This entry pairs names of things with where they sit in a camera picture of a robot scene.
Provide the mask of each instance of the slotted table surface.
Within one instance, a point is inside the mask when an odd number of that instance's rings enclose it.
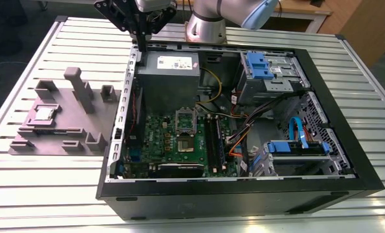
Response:
[[[306,49],[385,184],[385,91],[348,44],[332,35],[227,28],[229,44]],[[169,24],[154,40],[183,41]],[[25,120],[39,79],[70,88],[62,73],[79,67],[93,89],[121,89],[131,39],[106,20],[54,22],[0,110],[0,230],[41,232],[385,232],[385,191],[311,215],[123,222],[94,198],[101,155],[13,156],[9,143]]]

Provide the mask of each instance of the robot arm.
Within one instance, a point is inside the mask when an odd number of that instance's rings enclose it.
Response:
[[[186,27],[189,41],[222,43],[225,19],[249,30],[258,30],[267,21],[278,0],[195,0]]]
[[[157,34],[177,12],[174,0],[101,0],[94,7],[122,31],[129,31],[139,51],[146,51],[146,41]]]
[[[195,0],[186,27],[186,38],[193,42],[222,43],[225,20],[242,28],[257,30],[270,17],[278,0]],[[95,9],[121,31],[129,31],[139,51],[157,34],[177,10],[175,0],[101,0]]]

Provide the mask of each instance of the cable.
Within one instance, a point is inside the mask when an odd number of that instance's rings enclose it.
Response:
[[[245,173],[242,176],[246,177],[246,176],[249,176],[249,152],[247,152],[247,146],[246,146],[246,137],[243,137],[243,139],[241,141],[241,150],[242,150],[242,161],[247,165],[247,169],[243,170]]]
[[[242,141],[242,139],[245,138],[246,134],[249,133],[249,131],[245,132],[245,134],[242,135],[242,137],[239,138],[239,140],[237,141],[237,143],[233,145],[233,147],[230,148],[227,154],[230,154],[233,152],[233,149],[235,149],[237,145],[239,144],[239,142]]]
[[[26,62],[0,62],[0,65],[2,64],[23,64],[23,65],[27,65]]]
[[[230,156],[242,157],[242,155],[238,153],[230,153]]]
[[[282,14],[282,6],[281,6],[281,1],[278,0],[278,5],[279,5],[279,9],[278,9],[278,18],[281,18],[281,14]]]
[[[191,13],[190,0],[187,0],[187,5],[189,5],[189,11],[190,11],[190,13]]]
[[[215,112],[210,111],[206,107],[203,107],[203,105],[201,105],[199,103],[197,103],[197,105],[205,110],[205,112],[207,112],[210,114],[226,116],[226,117],[230,117],[230,118],[241,118],[238,116],[230,116],[230,115],[223,114],[223,113],[215,113]]]
[[[185,0],[181,0],[181,23],[185,23]]]
[[[218,78],[218,76],[209,69],[206,69],[203,67],[201,67],[201,69],[205,70],[217,79],[218,85],[219,85],[219,89],[218,89],[218,93],[217,93],[215,97],[209,99],[209,100],[197,102],[197,103],[209,103],[209,102],[214,101],[219,97],[221,91],[222,91],[222,83],[221,83],[221,79]]]

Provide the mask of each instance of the black cable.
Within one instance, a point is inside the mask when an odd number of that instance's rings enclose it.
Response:
[[[187,5],[189,5],[189,11],[190,11],[190,13],[191,13],[190,0],[187,0]]]
[[[249,149],[246,146],[246,138],[245,137],[241,141],[241,154],[242,154],[242,161],[246,164],[246,170],[241,169],[239,177],[247,177],[249,176]]]
[[[213,100],[210,103],[215,107],[217,111],[221,113],[222,110],[221,110],[219,106],[217,105],[215,100]]]
[[[185,0],[181,0],[181,23],[185,23]]]
[[[278,9],[278,18],[281,18],[281,14],[282,14],[282,6],[281,6],[281,1],[278,0],[278,5],[279,5],[279,9]]]
[[[305,93],[305,91],[297,91],[293,93],[286,93],[270,100],[269,102],[263,103],[259,107],[255,108],[255,110],[251,112],[249,117],[246,118],[241,128],[237,130],[237,132],[230,136],[229,140],[233,140],[237,136],[242,135],[250,128],[251,124],[254,123],[255,119],[273,107],[277,106],[277,104],[285,100],[289,97],[299,96]]]

